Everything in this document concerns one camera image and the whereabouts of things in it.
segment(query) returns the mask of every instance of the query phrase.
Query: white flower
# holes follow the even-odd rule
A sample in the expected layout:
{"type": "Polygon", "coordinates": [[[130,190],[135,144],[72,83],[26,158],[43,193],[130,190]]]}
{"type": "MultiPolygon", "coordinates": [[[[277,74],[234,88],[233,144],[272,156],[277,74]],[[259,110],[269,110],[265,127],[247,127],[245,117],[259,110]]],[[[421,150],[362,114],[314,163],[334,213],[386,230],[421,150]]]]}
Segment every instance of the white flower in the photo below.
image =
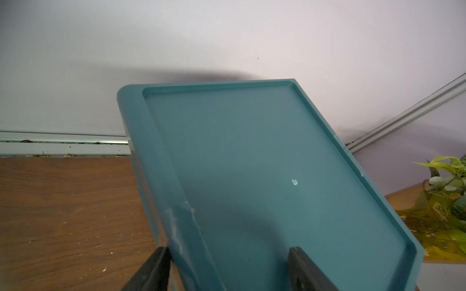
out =
{"type": "Polygon", "coordinates": [[[453,186],[453,185],[446,185],[446,186],[444,187],[444,189],[445,189],[446,191],[455,191],[456,188],[457,188],[457,187],[456,187],[456,186],[453,186]]]}
{"type": "Polygon", "coordinates": [[[432,177],[429,179],[429,183],[431,185],[442,185],[445,184],[445,179],[442,177],[432,177]]]}

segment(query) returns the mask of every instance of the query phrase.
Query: white wall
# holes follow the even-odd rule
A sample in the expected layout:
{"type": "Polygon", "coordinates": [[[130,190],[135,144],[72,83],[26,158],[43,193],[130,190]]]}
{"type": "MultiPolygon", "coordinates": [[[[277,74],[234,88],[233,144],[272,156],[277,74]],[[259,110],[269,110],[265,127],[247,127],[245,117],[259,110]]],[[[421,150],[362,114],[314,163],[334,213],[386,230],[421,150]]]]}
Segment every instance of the white wall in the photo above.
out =
{"type": "MultiPolygon", "coordinates": [[[[387,195],[430,177],[425,162],[435,156],[466,154],[466,93],[395,130],[354,154],[371,180],[387,195]]],[[[421,291],[464,291],[465,264],[423,264],[421,291]]]]}
{"type": "Polygon", "coordinates": [[[466,72],[463,0],[0,5],[0,130],[124,135],[126,84],[296,78],[350,142],[466,72]]]}

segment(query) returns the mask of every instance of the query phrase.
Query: wooden table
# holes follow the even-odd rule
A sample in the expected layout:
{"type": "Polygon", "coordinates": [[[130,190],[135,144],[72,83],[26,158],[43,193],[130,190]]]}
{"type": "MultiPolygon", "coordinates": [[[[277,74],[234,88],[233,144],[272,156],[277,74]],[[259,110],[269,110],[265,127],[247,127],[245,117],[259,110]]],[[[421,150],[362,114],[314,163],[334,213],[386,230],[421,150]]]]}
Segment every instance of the wooden table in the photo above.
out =
{"type": "Polygon", "coordinates": [[[120,290],[155,248],[129,158],[0,158],[0,289],[120,290]]]}

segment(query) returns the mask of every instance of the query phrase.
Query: yellow leaf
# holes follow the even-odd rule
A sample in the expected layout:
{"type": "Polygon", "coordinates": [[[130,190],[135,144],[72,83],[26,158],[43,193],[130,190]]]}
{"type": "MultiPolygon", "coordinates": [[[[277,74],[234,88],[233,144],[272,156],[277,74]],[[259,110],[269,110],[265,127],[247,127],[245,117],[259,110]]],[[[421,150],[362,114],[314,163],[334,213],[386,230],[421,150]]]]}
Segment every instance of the yellow leaf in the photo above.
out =
{"type": "Polygon", "coordinates": [[[452,167],[451,165],[444,163],[444,162],[430,162],[430,163],[425,163],[425,162],[415,162],[415,164],[424,166],[424,167],[433,167],[436,169],[442,169],[445,171],[448,171],[452,174],[456,174],[456,169],[452,167]]]}
{"type": "Polygon", "coordinates": [[[438,162],[446,159],[451,159],[451,158],[457,158],[455,156],[436,156],[435,158],[432,159],[431,162],[438,162]]]}

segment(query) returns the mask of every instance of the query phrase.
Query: white trim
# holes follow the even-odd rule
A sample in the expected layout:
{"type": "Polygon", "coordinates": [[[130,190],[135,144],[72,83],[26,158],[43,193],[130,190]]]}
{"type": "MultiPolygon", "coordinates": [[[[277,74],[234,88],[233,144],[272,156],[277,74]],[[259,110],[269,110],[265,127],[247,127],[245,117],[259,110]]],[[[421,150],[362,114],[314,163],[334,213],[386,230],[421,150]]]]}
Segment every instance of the white trim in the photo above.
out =
{"type": "Polygon", "coordinates": [[[127,144],[0,142],[0,156],[131,155],[127,144]]]}
{"type": "Polygon", "coordinates": [[[83,143],[121,143],[128,144],[125,136],[109,135],[71,135],[53,133],[31,133],[31,132],[11,132],[0,131],[0,142],[20,142],[30,140],[32,142],[83,142],[83,143]]]}
{"type": "Polygon", "coordinates": [[[393,117],[386,123],[382,124],[373,131],[363,135],[357,140],[350,143],[347,147],[351,153],[355,153],[363,147],[375,142],[379,138],[389,134],[399,127],[415,120],[416,118],[426,114],[437,106],[459,96],[466,91],[466,74],[444,86],[440,90],[434,92],[422,101],[414,104],[401,114],[393,117]]]}
{"type": "MultiPolygon", "coordinates": [[[[465,91],[466,74],[393,117],[373,131],[353,141],[348,145],[349,151],[351,153],[357,152],[465,91]]],[[[42,152],[46,155],[72,154],[83,156],[131,154],[128,148],[128,139],[125,136],[0,131],[0,156],[40,155],[42,152]]]]}

